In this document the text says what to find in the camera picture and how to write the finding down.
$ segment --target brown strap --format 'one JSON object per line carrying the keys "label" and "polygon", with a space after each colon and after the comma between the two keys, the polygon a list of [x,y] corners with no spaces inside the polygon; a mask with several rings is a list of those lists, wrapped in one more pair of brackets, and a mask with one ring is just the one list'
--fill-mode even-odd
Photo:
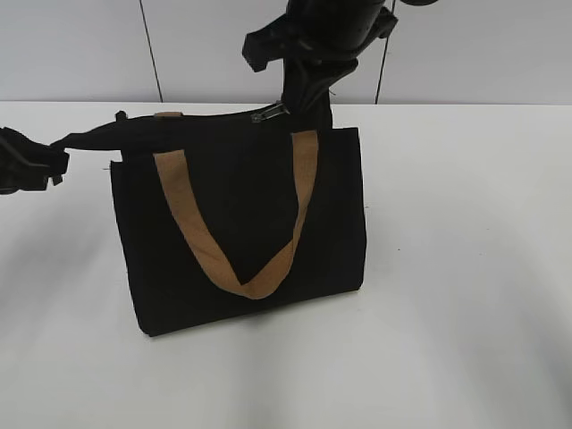
{"label": "brown strap", "polygon": [[155,163],[172,217],[208,278],[219,288],[250,299],[272,294],[284,280],[294,260],[307,206],[314,190],[318,161],[315,131],[292,135],[294,184],[298,196],[298,217],[292,240],[265,265],[253,279],[240,284],[226,255],[206,227],[190,185],[187,159],[183,150],[155,154]]}

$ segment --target zipper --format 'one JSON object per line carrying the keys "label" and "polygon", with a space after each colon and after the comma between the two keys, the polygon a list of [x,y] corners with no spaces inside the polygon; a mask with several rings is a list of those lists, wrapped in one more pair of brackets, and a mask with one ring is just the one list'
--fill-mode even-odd
{"label": "zipper", "polygon": [[250,119],[253,123],[260,123],[282,114],[290,114],[290,112],[282,101],[277,101],[273,105],[269,105],[265,110],[251,114]]}

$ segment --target tan leather tab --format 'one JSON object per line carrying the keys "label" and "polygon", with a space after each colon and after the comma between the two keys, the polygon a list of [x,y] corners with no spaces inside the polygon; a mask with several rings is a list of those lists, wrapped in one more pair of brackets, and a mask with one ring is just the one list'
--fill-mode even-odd
{"label": "tan leather tab", "polygon": [[183,116],[182,112],[158,112],[154,114],[155,118],[176,118]]}
{"label": "tan leather tab", "polygon": [[292,240],[246,284],[240,284],[226,255],[203,220],[190,184],[184,151],[154,154],[154,157],[172,217],[211,282],[223,290],[250,299],[266,298],[278,289],[292,267],[307,206],[314,191],[318,162],[317,133],[303,131],[292,134],[293,176],[299,206]]}

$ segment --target white table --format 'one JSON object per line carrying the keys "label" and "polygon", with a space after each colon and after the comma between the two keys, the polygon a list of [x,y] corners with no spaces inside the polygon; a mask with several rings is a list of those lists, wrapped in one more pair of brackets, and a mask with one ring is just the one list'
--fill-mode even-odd
{"label": "white table", "polygon": [[[51,142],[156,111],[2,103]],[[572,106],[336,106],[361,129],[359,293],[150,340],[132,311],[109,159],[71,151],[0,198],[0,427],[569,429]]]}

